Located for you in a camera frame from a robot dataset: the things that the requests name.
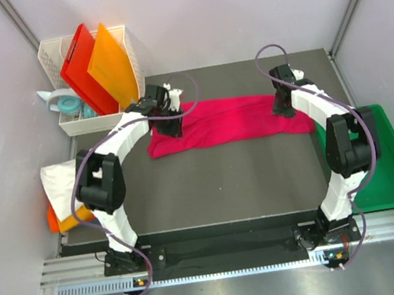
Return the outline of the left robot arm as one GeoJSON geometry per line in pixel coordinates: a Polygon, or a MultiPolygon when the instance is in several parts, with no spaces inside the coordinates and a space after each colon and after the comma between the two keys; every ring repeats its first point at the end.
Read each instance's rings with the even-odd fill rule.
{"type": "Polygon", "coordinates": [[[169,137],[182,136],[181,89],[171,85],[148,85],[145,94],[124,110],[120,121],[95,149],[76,156],[76,200],[82,202],[100,223],[108,239],[105,275],[125,275],[148,267],[144,253],[136,247],[124,201],[126,185],[122,163],[137,141],[155,129],[169,137]]]}

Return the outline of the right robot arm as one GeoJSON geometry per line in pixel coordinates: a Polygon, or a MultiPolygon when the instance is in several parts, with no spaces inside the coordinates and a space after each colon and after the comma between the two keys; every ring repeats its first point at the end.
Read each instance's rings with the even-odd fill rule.
{"type": "Polygon", "coordinates": [[[314,225],[295,235],[309,249],[321,242],[333,243],[350,229],[355,195],[364,178],[374,173],[381,155],[374,113],[336,101],[301,70],[288,65],[273,68],[269,76],[276,88],[275,116],[291,118],[301,112],[326,131],[325,157],[331,169],[328,190],[316,209],[314,225]]]}

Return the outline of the magenta t shirt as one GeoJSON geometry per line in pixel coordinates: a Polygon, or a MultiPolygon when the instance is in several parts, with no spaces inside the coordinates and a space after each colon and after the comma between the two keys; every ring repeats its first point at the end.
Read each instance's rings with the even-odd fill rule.
{"type": "Polygon", "coordinates": [[[153,132],[148,155],[154,159],[276,134],[315,132],[315,121],[304,113],[297,111],[291,118],[274,115],[274,102],[272,94],[202,100],[183,118],[181,137],[153,132]]]}

